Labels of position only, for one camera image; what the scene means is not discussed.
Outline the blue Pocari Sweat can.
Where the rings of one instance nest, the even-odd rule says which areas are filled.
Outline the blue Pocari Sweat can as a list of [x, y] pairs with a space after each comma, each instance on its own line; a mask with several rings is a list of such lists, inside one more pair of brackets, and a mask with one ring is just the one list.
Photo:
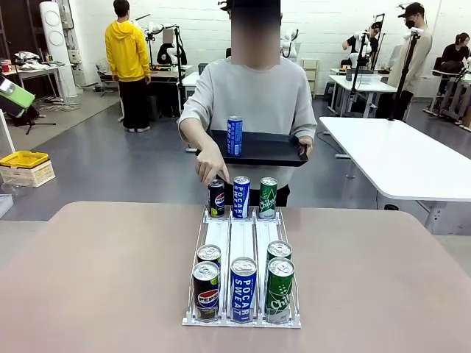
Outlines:
[[227, 154], [237, 157], [241, 155], [243, 140], [243, 119], [240, 116], [230, 116], [227, 119]]
[[233, 180], [233, 216], [247, 218], [249, 215], [250, 178], [237, 176]]
[[234, 259], [230, 267], [230, 317], [236, 323], [253, 320], [257, 265], [248, 257]]

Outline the clear plastic bowl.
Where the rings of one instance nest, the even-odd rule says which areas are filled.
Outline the clear plastic bowl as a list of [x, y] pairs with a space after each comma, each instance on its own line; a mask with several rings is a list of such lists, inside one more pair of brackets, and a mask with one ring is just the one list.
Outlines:
[[27, 195], [33, 189], [29, 179], [9, 178], [2, 182], [0, 189], [14, 197]]

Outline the cluttered grey desk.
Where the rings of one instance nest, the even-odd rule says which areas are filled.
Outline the cluttered grey desk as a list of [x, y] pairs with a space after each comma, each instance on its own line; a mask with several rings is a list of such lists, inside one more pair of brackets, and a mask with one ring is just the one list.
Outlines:
[[70, 64], [58, 61], [41, 62], [40, 57], [29, 51], [19, 51], [15, 57], [10, 60], [0, 60], [0, 72], [3, 75], [17, 75], [21, 87], [27, 79], [34, 79], [45, 76], [51, 81], [52, 75], [55, 79], [56, 89], [52, 88], [56, 95], [56, 100], [61, 104], [66, 104], [67, 95], [65, 94], [63, 82], [60, 75], [61, 68], [69, 68]]

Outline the white rectangular work table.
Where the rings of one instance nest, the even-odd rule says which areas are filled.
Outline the white rectangular work table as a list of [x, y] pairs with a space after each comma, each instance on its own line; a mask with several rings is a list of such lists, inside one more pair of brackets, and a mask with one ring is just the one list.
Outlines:
[[[329, 79], [333, 82], [333, 95], [327, 108], [337, 116], [345, 116], [351, 113], [350, 91], [353, 81], [348, 81], [346, 76], [330, 75]], [[377, 109], [379, 98], [382, 94], [395, 93], [396, 89], [391, 85], [381, 81], [382, 77], [378, 75], [361, 75], [361, 84], [355, 95], [357, 98], [364, 98], [366, 101], [363, 118], [370, 118]]]

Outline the person in yellow hoodie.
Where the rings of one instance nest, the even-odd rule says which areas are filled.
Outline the person in yellow hoodie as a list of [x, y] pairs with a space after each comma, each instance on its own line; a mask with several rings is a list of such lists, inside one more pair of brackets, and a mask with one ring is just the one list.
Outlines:
[[146, 86], [150, 83], [149, 56], [143, 32], [130, 21], [127, 0], [113, 0], [117, 19], [105, 31], [107, 61], [118, 83], [128, 132], [150, 129], [146, 112]]

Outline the yellow plastic crate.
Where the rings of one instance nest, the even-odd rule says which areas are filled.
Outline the yellow plastic crate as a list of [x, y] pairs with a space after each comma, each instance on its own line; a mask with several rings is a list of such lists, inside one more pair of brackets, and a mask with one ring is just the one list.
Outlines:
[[1, 166], [11, 168], [34, 168], [49, 160], [49, 155], [43, 152], [17, 151], [0, 160]]

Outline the green Chilsung cider can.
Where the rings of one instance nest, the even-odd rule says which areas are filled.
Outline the green Chilsung cider can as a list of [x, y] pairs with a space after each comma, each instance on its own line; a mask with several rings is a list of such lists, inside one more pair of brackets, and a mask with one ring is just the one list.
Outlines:
[[269, 261], [265, 295], [265, 314], [269, 323], [288, 321], [293, 281], [294, 264], [290, 259], [274, 257]]
[[291, 259], [292, 256], [292, 247], [285, 241], [275, 240], [269, 243], [267, 246], [266, 252], [266, 262], [269, 263], [270, 260], [276, 257]]
[[272, 177], [261, 179], [258, 215], [261, 219], [275, 217], [277, 180]]

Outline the black floor tripod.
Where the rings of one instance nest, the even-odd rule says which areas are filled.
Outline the black floor tripod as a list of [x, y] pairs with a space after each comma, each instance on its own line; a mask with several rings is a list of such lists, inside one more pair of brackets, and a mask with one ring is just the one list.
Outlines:
[[31, 120], [29, 120], [27, 126], [28, 126], [28, 129], [25, 133], [25, 135], [29, 135], [30, 132], [32, 131], [32, 129], [35, 127], [35, 126], [56, 126], [57, 124], [56, 123], [38, 123], [36, 121], [36, 118], [33, 118]]

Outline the person in grey sweater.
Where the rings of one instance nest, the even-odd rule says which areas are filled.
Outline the person in grey sweater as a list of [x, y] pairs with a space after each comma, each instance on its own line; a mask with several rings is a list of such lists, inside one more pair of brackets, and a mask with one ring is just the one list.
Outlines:
[[[226, 0], [225, 9], [231, 21], [231, 55], [205, 67], [184, 105], [179, 131], [187, 118], [200, 120], [208, 133], [225, 130], [230, 116], [240, 116], [245, 132], [314, 140], [316, 120], [308, 79], [302, 67], [280, 54], [280, 0]], [[276, 205], [287, 205], [293, 168], [226, 166], [230, 175], [224, 182], [226, 202], [233, 200], [234, 177], [246, 176], [252, 180], [249, 203], [258, 205], [260, 180], [268, 176], [278, 181]]]

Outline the black pole stand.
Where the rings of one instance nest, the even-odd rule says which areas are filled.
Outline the black pole stand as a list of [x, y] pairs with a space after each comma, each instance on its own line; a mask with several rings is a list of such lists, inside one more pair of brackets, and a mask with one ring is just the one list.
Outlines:
[[176, 58], [177, 58], [177, 72], [178, 72], [178, 80], [177, 80], [177, 92], [178, 92], [178, 102], [179, 102], [179, 109], [180, 114], [183, 111], [184, 102], [183, 102], [183, 74], [182, 74], [182, 64], [181, 64], [181, 53], [180, 53], [180, 27], [178, 25], [174, 25], [174, 36], [175, 36], [175, 49], [176, 49]]

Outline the green box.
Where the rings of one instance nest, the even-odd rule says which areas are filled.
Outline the green box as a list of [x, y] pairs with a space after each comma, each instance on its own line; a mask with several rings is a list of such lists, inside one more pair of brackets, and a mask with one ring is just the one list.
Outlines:
[[0, 74], [0, 110], [21, 117], [32, 105], [35, 95]]

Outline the person's right hand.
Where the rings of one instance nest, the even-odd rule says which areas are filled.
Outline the person's right hand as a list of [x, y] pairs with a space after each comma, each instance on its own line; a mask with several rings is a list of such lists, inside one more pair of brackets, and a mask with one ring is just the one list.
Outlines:
[[230, 175], [219, 147], [213, 141], [203, 144], [196, 156], [196, 172], [199, 181], [208, 186], [217, 176], [225, 182], [230, 181]]

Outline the black Pepsi can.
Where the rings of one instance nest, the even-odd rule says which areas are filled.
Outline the black Pepsi can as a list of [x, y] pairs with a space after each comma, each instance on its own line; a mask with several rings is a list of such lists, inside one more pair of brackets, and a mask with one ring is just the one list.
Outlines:
[[192, 275], [196, 319], [216, 320], [219, 310], [219, 267], [213, 262], [202, 261], [194, 266]]
[[225, 186], [224, 181], [214, 179], [208, 185], [208, 204], [212, 217], [221, 217], [225, 213]]
[[197, 262], [212, 262], [221, 268], [221, 249], [213, 244], [205, 244], [200, 246], [196, 251]]

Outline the person in beige coat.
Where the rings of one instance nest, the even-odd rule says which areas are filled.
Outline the person in beige coat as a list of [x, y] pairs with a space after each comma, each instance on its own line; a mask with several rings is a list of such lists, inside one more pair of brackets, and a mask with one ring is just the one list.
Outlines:
[[400, 103], [397, 106], [397, 114], [395, 116], [396, 120], [403, 120], [405, 112], [408, 108], [411, 99], [413, 98], [415, 92], [417, 91], [420, 75], [422, 74], [423, 68], [425, 66], [425, 61], [431, 51], [433, 44], [433, 35], [429, 30], [428, 25], [425, 20], [425, 8], [419, 2], [410, 3], [405, 9], [402, 15], [399, 15], [399, 18], [403, 18], [405, 21], [405, 26], [410, 30], [410, 32], [405, 36], [403, 46], [400, 50], [399, 56], [396, 59], [394, 65], [392, 66], [392, 71], [388, 78], [388, 84], [392, 87], [397, 88], [403, 65], [406, 59], [410, 36], [411, 28], [420, 28], [423, 30], [423, 33], [420, 39], [417, 41], [413, 57], [409, 66], [409, 72], [406, 77], [406, 82], [403, 86], [403, 92], [400, 98]]

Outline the black serving tray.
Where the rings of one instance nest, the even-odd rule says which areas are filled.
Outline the black serving tray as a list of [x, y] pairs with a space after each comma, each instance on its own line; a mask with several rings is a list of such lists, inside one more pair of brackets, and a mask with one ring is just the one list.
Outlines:
[[210, 130], [209, 135], [218, 145], [226, 164], [300, 167], [308, 162], [296, 136], [261, 132], [242, 132], [241, 154], [231, 156], [227, 152], [227, 132]]

